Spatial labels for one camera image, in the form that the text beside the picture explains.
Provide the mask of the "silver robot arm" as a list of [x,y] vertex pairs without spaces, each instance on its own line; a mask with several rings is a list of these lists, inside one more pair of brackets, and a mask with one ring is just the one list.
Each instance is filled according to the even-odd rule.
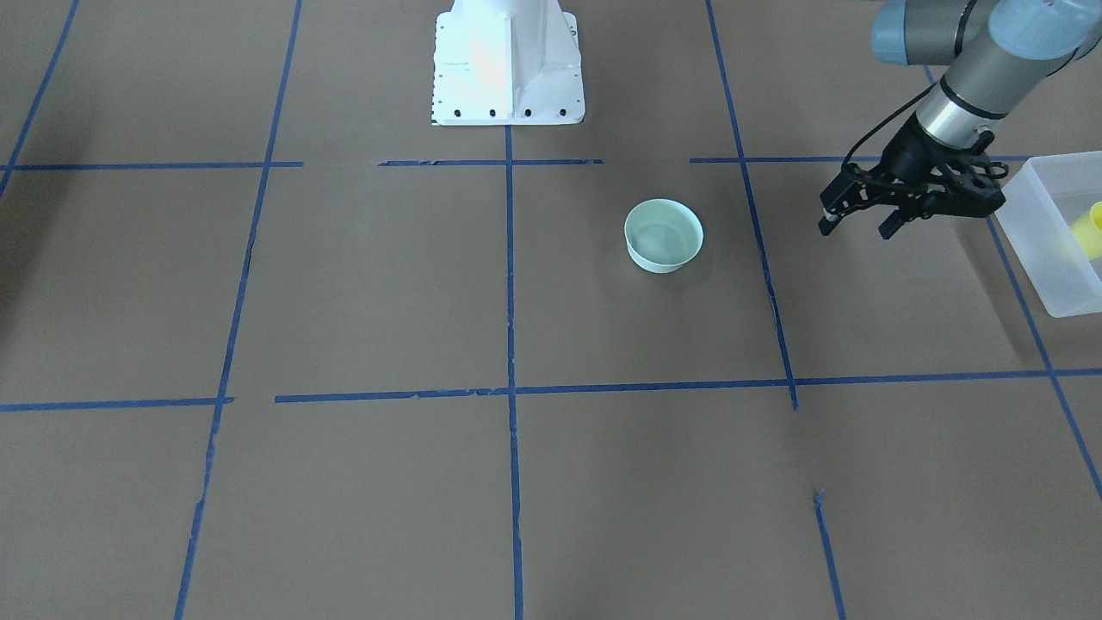
[[987,155],[997,127],[1098,45],[1098,1],[887,1],[871,29],[875,58],[944,74],[897,110],[904,123],[877,164],[843,157],[820,195],[820,233],[873,207],[890,208],[882,239],[914,220],[996,213],[1007,173]]

